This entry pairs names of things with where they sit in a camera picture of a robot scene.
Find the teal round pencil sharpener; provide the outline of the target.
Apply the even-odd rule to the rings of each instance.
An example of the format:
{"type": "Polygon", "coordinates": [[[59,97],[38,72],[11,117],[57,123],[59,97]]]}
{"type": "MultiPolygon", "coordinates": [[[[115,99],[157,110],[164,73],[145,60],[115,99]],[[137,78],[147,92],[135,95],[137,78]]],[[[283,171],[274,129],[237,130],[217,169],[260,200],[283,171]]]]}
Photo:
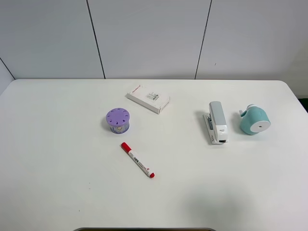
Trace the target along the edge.
{"type": "Polygon", "coordinates": [[[248,105],[246,110],[240,110],[239,114],[242,118],[240,128],[248,135],[258,134],[267,130],[271,126],[271,122],[266,112],[255,104],[248,105]]]}

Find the grey white stapler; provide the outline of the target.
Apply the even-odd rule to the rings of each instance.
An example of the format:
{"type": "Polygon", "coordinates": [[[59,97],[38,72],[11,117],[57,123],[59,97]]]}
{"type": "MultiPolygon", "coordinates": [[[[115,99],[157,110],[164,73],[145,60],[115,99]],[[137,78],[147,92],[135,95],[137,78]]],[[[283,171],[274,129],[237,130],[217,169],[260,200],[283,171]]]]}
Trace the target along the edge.
{"type": "Polygon", "coordinates": [[[212,144],[228,142],[228,128],[221,102],[209,103],[209,113],[203,115],[212,144]]]}

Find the white flat cardboard box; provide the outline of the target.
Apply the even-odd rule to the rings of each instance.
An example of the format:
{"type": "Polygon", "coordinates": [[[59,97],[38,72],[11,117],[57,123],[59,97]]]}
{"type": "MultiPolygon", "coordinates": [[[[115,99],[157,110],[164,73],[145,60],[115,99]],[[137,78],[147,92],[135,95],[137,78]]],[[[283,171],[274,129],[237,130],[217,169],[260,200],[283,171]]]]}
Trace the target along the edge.
{"type": "Polygon", "coordinates": [[[128,92],[126,98],[158,115],[170,102],[170,97],[168,95],[161,94],[143,85],[138,85],[132,91],[128,92]]]}

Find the purple round container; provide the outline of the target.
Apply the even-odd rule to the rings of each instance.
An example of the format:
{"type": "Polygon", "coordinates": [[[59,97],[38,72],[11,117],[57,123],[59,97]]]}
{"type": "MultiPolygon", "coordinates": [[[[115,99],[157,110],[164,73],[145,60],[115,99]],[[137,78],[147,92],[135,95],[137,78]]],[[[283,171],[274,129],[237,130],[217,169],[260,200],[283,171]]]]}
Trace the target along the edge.
{"type": "Polygon", "coordinates": [[[110,110],[105,118],[113,133],[122,134],[129,129],[130,114],[124,108],[110,110]]]}

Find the red white marker pen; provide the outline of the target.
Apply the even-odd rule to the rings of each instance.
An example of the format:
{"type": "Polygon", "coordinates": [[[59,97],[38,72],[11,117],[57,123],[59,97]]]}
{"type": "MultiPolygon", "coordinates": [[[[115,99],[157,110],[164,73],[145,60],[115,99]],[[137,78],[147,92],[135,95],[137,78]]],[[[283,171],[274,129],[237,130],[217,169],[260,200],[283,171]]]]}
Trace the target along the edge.
{"type": "Polygon", "coordinates": [[[134,161],[134,163],[143,171],[148,178],[152,179],[155,177],[155,173],[151,169],[143,164],[140,158],[137,157],[137,153],[132,150],[127,143],[121,143],[121,148],[128,154],[128,156],[134,161]]]}

